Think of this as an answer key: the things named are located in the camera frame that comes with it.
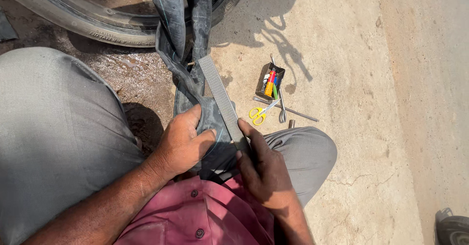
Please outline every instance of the scissors blade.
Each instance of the scissors blade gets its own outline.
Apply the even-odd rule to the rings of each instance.
[[[272,104],[269,104],[269,106],[266,107],[266,109],[264,110],[263,113],[265,113],[267,110],[271,109],[273,106],[275,106],[278,102],[280,101],[280,99],[277,99],[275,101],[272,101]]]

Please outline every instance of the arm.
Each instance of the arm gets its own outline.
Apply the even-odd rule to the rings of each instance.
[[[176,116],[160,145],[140,166],[60,214],[23,244],[112,244],[140,209],[169,180],[194,166],[215,142],[215,131],[199,136],[201,108]]]
[[[238,126],[250,138],[257,160],[254,165],[245,152],[236,153],[244,185],[274,215],[288,244],[314,244],[283,155],[271,150],[262,134],[248,122],[239,119]]]

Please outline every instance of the yellow scissors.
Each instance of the yellow scissors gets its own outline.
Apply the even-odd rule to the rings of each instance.
[[[278,102],[280,101],[280,99],[277,99],[277,100],[274,100],[272,101],[272,103],[267,106],[266,108],[261,108],[261,107],[255,107],[253,109],[251,109],[251,111],[249,111],[249,117],[252,118],[252,123],[256,126],[259,126],[260,124],[262,124],[262,122],[264,122],[264,120],[266,119],[266,112],[267,110],[271,109],[273,106],[275,106],[275,104],[277,104]]]

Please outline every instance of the scissors handle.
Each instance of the scissors handle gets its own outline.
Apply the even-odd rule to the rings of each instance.
[[[261,115],[259,115],[259,113],[261,113],[263,110],[263,108],[260,108],[260,107],[255,107],[253,109],[251,109],[251,111],[249,111],[249,117],[252,120],[252,123],[256,126],[259,126],[260,124],[262,124],[264,122],[264,120],[266,119],[266,114],[265,113],[262,113]]]

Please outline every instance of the rubber scrap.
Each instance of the rubber scrap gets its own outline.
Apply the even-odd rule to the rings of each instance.
[[[18,34],[7,20],[7,16],[3,9],[0,7],[0,42],[18,39]]]

